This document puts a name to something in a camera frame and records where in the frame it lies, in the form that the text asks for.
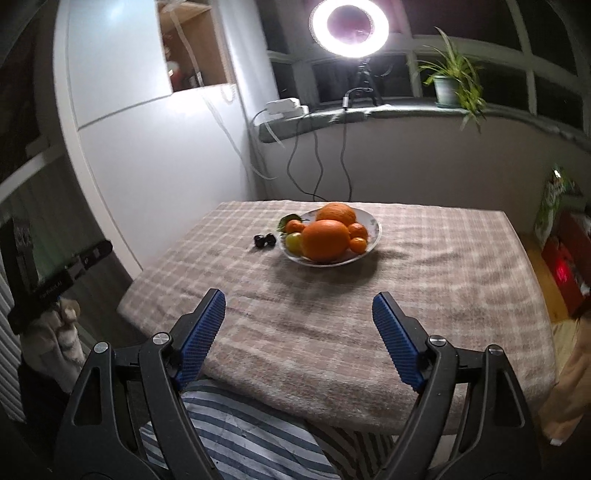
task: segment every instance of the grapes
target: grapes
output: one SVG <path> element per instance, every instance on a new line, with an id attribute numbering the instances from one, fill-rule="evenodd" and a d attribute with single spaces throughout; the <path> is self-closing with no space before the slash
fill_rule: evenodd
<path id="1" fill-rule="evenodd" d="M 268 233 L 265 237 L 265 240 L 267 241 L 269 247 L 274 247 L 277 243 L 277 238 L 275 238 L 275 235 L 273 235 L 272 233 Z"/>
<path id="2" fill-rule="evenodd" d="M 290 233 L 285 237 L 285 247 L 294 255 L 301 255 L 301 233 Z"/>
<path id="3" fill-rule="evenodd" d="M 263 248 L 267 243 L 267 240 L 265 240 L 265 237 L 262 235 L 255 235 L 254 241 L 257 248 Z"/>

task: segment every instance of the screw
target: screw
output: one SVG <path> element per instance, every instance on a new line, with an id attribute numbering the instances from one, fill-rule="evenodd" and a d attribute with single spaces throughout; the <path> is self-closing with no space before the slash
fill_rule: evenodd
<path id="1" fill-rule="evenodd" d="M 503 349 L 498 345 L 491 345 L 488 351 L 491 355 L 502 355 L 504 353 Z"/>
<path id="2" fill-rule="evenodd" d="M 152 337 L 152 341 L 156 345 L 164 345 L 166 342 L 168 342 L 168 340 L 170 340 L 168 333 L 157 333 Z"/>
<path id="3" fill-rule="evenodd" d="M 109 344 L 107 342 L 99 342 L 95 345 L 95 352 L 96 353 L 103 353 L 109 349 Z"/>
<path id="4" fill-rule="evenodd" d="M 445 340 L 445 338 L 443 338 L 441 335 L 431 335 L 429 337 L 429 342 L 431 342 L 431 345 L 443 346 L 447 343 L 447 340 Z"/>

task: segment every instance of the window sill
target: window sill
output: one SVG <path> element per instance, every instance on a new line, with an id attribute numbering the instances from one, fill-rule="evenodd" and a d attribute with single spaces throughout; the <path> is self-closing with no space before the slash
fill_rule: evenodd
<path id="1" fill-rule="evenodd" d="M 408 116 L 457 116 L 461 117 L 465 111 L 460 108 L 440 108 L 432 99 L 396 99 L 388 100 L 387 105 L 374 107 L 371 104 L 356 108 L 350 108 L 347 114 L 347 123 L 354 124 L 366 121 L 370 118 L 400 118 Z M 487 117 L 501 117 L 516 120 L 532 127 L 536 127 L 548 134 L 558 135 L 564 140 L 571 141 L 583 150 L 591 153 L 591 140 L 585 134 L 570 125 L 562 124 L 554 120 L 535 116 L 529 112 L 505 107 L 501 105 L 489 105 L 485 110 Z M 290 118 L 286 120 L 273 120 L 269 122 L 269 127 L 280 140 L 286 140 L 296 136 L 297 132 L 301 134 L 309 133 L 314 130 L 329 127 L 335 124 L 342 124 L 344 121 L 343 109 L 340 105 L 330 105 L 323 109 L 307 115 L 306 117 Z M 259 126 L 259 140 L 263 143 L 273 143 L 275 140 L 266 128 Z"/>

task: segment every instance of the striped cloth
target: striped cloth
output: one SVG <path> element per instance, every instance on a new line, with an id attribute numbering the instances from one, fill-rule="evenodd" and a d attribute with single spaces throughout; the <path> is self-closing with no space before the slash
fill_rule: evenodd
<path id="1" fill-rule="evenodd" d="M 191 382 L 181 398 L 225 480 L 339 480 L 303 421 L 212 380 Z M 140 435 L 148 460 L 166 468 L 151 423 Z"/>
<path id="2" fill-rule="evenodd" d="M 343 480 L 373 479 L 394 449 L 394 438 L 390 435 L 313 423 L 308 427 Z"/>
<path id="3" fill-rule="evenodd" d="M 394 447 L 391 436 L 305 423 L 215 380 L 191 382 L 181 398 L 225 480 L 371 480 Z M 151 423 L 139 431 L 148 460 L 167 468 Z"/>

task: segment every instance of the cable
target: cable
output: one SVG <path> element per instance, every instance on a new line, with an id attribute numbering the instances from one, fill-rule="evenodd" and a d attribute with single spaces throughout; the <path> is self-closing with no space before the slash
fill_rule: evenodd
<path id="1" fill-rule="evenodd" d="M 294 148 L 293 148 L 293 150 L 291 151 L 290 159 L 287 161 L 287 168 L 286 168 L 286 172 L 287 172 L 287 176 L 288 176 L 288 177 L 289 177 L 289 179 L 290 179 L 290 180 L 293 182 L 293 184 L 295 185 L 295 187 L 296 187 L 296 188 L 297 188 L 297 189 L 298 189 L 300 192 L 302 192 L 304 195 L 310 195 L 310 196 L 312 197 L 312 199 L 313 199 L 313 200 L 314 200 L 314 199 L 316 199 L 316 198 L 319 198 L 320 200 L 322 200 L 322 201 L 324 201 L 324 202 L 328 202 L 328 200 L 326 200 L 325 198 L 323 198 L 323 197 L 321 197 L 320 195 L 317 195 L 317 194 L 316 194 L 316 189 L 318 188 L 318 185 L 320 185 L 320 180 L 322 179 L 322 177 L 320 177 L 320 178 L 319 178 L 319 180 L 318 180 L 318 182 L 316 183 L 316 189 L 314 190 L 314 193 L 310 193 L 310 192 L 307 192 L 307 191 L 303 190 L 303 189 L 302 189 L 302 188 L 301 188 L 301 187 L 298 185 L 298 183 L 296 182 L 295 178 L 294 178 L 294 177 L 291 175 L 291 171 L 290 171 L 291 162 L 292 162 L 292 160 L 294 159 L 294 156 L 295 156 L 295 154 L 296 154 L 296 150 L 297 150 L 297 146 L 298 146 L 298 143 L 299 143 L 299 141 L 300 141 L 300 123 L 301 123 L 301 121 L 302 121 L 302 120 L 303 120 L 305 117 L 307 117 L 307 116 L 309 116 L 309 115 L 310 115 L 310 114 L 309 114 L 309 113 L 307 113 L 307 114 L 305 114 L 304 116 L 301 116 L 300 118 L 298 118 L 298 121 L 297 121 L 297 123 L 296 123 L 296 125 L 295 125 L 295 134 L 296 134 L 296 135 L 295 135 Z M 320 157 L 317 157 L 317 160 L 319 161 L 319 163 L 320 163 L 320 165 L 321 165 L 321 170 L 320 170 L 320 172 L 321 172 L 321 175 L 322 175 L 322 174 L 324 174 L 324 167 L 322 167 L 322 162 L 320 162 Z"/>
<path id="2" fill-rule="evenodd" d="M 185 36 L 185 34 L 183 32 L 183 29 L 182 29 L 180 23 L 178 22 L 178 18 L 177 18 L 176 13 L 174 12 L 174 10 L 171 10 L 170 11 L 170 18 L 173 20 L 174 26 L 177 29 L 178 36 L 180 37 L 181 42 L 183 42 L 183 45 L 184 45 L 185 49 L 187 50 L 187 53 L 189 54 L 189 58 L 191 59 L 191 64 L 193 65 L 193 70 L 195 71 L 195 75 L 197 76 L 197 80 L 200 82 L 200 85 L 203 86 L 203 78 L 201 77 L 201 72 L 199 71 L 199 65 L 197 65 L 197 59 L 195 58 L 195 55 L 193 53 L 193 49 L 191 48 L 191 44 L 187 40 L 187 37 Z M 236 152 L 236 155 L 238 155 L 238 157 L 240 158 L 240 161 L 242 162 L 242 164 L 244 165 L 244 167 L 245 168 L 250 168 L 254 173 L 256 173 L 257 175 L 259 175 L 260 178 L 262 178 L 264 180 L 275 180 L 277 177 L 265 177 L 261 172 L 259 172 L 254 167 L 254 165 L 252 164 L 252 162 L 247 162 L 244 159 L 244 156 L 240 152 L 240 149 L 236 146 L 236 143 L 234 142 L 234 139 L 232 138 L 230 132 L 226 128 L 226 125 L 224 125 L 223 119 L 220 116 L 220 114 L 217 111 L 217 109 L 212 105 L 212 103 L 209 101 L 209 99 L 207 98 L 206 95 L 202 95 L 201 98 L 203 99 L 203 102 L 205 103 L 205 105 L 207 106 L 208 110 L 212 114 L 213 119 L 216 121 L 216 123 L 219 126 L 219 128 L 222 129 L 222 131 L 224 132 L 224 134 L 228 138 L 228 141 L 230 142 L 230 145 L 232 146 L 234 152 Z"/>
<path id="3" fill-rule="evenodd" d="M 343 167 L 343 171 L 345 172 L 345 176 L 347 177 L 347 184 L 349 185 L 349 197 L 347 202 L 350 202 L 353 198 L 353 184 L 351 183 L 351 177 L 349 176 L 349 172 L 347 171 L 347 167 L 345 166 L 345 149 L 347 148 L 347 113 L 348 110 L 343 108 L 345 112 L 345 121 L 343 123 L 343 149 L 340 151 L 340 165 Z"/>
<path id="4" fill-rule="evenodd" d="M 181 39 L 181 42 L 183 42 L 185 50 L 187 50 L 187 53 L 189 54 L 189 58 L 191 59 L 191 64 L 193 64 L 193 70 L 195 70 L 195 79 L 199 83 L 200 87 L 205 87 L 205 84 L 203 83 L 203 76 L 201 75 L 201 70 L 199 69 L 199 65 L 197 65 L 197 59 L 195 58 L 195 54 L 193 53 L 193 49 L 191 48 L 191 44 L 187 40 L 187 37 L 185 37 L 185 34 L 183 32 L 183 28 L 181 27 L 181 24 L 178 21 L 178 17 L 177 17 L 176 12 L 174 11 L 174 8 L 170 10 L 170 19 L 173 21 L 174 28 L 176 28 L 177 34 L 178 34 L 179 38 Z"/>
<path id="5" fill-rule="evenodd" d="M 310 129 L 312 130 L 312 117 L 310 117 Z M 316 155 L 316 161 L 318 162 L 318 165 L 320 167 L 320 175 L 318 176 L 316 187 L 314 187 L 314 192 L 312 193 L 312 202 L 315 202 L 316 197 L 318 197 L 318 187 L 320 186 L 320 182 L 322 181 L 322 177 L 324 176 L 324 165 L 320 161 L 320 155 L 318 155 L 318 133 L 316 133 L 316 130 L 312 130 L 312 134 L 314 135 L 314 154 Z"/>
<path id="6" fill-rule="evenodd" d="M 343 171 L 345 172 L 345 176 L 347 177 L 347 185 L 349 185 L 349 196 L 347 202 L 350 202 L 353 199 L 353 183 L 351 182 L 351 176 L 349 175 L 349 171 L 347 170 L 347 166 L 345 165 L 345 150 L 347 149 L 347 114 L 349 112 L 349 96 L 353 92 L 373 92 L 374 90 L 367 87 L 357 87 L 351 88 L 345 93 L 343 97 L 343 113 L 345 114 L 345 118 L 343 120 L 343 148 L 340 151 L 340 166 L 343 167 Z"/>

